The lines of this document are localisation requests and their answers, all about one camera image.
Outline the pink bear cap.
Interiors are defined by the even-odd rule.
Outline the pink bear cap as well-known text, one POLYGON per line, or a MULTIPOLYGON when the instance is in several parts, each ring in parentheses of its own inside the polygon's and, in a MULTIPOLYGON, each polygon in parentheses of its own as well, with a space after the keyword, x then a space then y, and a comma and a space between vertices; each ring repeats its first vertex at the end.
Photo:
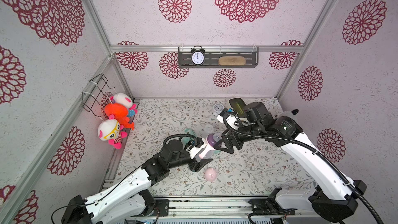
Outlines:
POLYGON ((214 168, 207 168, 204 172, 205 179, 209 182, 214 182, 217 179, 217 171, 214 168))

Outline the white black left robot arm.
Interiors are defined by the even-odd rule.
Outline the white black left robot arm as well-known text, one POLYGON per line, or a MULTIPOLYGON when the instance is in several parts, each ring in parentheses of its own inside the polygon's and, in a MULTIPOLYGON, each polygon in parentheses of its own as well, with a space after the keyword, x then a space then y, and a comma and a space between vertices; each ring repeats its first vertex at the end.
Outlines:
POLYGON ((197 172, 212 161, 215 149, 205 139, 198 142, 199 147, 185 149, 179 140, 172 140, 116 185, 85 199, 81 195, 72 198, 61 223, 114 224, 127 217, 151 214, 155 199, 149 189, 168 177, 172 168, 187 164, 197 172))

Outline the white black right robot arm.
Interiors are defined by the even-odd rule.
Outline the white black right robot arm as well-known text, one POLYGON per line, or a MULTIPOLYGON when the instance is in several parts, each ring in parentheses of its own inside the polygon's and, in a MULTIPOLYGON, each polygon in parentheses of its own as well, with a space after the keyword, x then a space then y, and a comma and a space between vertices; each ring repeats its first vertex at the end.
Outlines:
POLYGON ((253 102, 229 110, 217 104, 214 112, 227 127, 214 145, 216 150, 233 153, 246 142, 264 139, 289 154, 315 180, 315 189, 308 193, 275 189, 267 199, 266 213, 305 209, 331 223, 340 223, 355 213, 359 202, 369 206, 363 196, 366 184, 346 176, 314 146, 295 120, 297 110, 273 117, 263 103, 253 102))

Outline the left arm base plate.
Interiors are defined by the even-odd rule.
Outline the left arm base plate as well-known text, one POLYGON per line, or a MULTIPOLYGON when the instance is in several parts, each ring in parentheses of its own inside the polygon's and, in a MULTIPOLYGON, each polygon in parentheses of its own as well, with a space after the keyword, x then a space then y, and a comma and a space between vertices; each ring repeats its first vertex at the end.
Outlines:
POLYGON ((166 217, 169 215, 170 200, 169 199, 155 200, 154 205, 149 210, 150 212, 148 213, 147 216, 166 217))

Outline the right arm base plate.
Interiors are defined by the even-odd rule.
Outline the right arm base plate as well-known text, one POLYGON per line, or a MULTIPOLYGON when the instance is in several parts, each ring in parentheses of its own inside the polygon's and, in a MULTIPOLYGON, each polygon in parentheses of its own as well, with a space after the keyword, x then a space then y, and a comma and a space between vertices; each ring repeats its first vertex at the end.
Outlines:
POLYGON ((274 199, 271 198, 254 198, 250 199, 249 203, 252 207, 252 213, 250 216, 295 214, 295 209, 284 209, 280 207, 274 199))

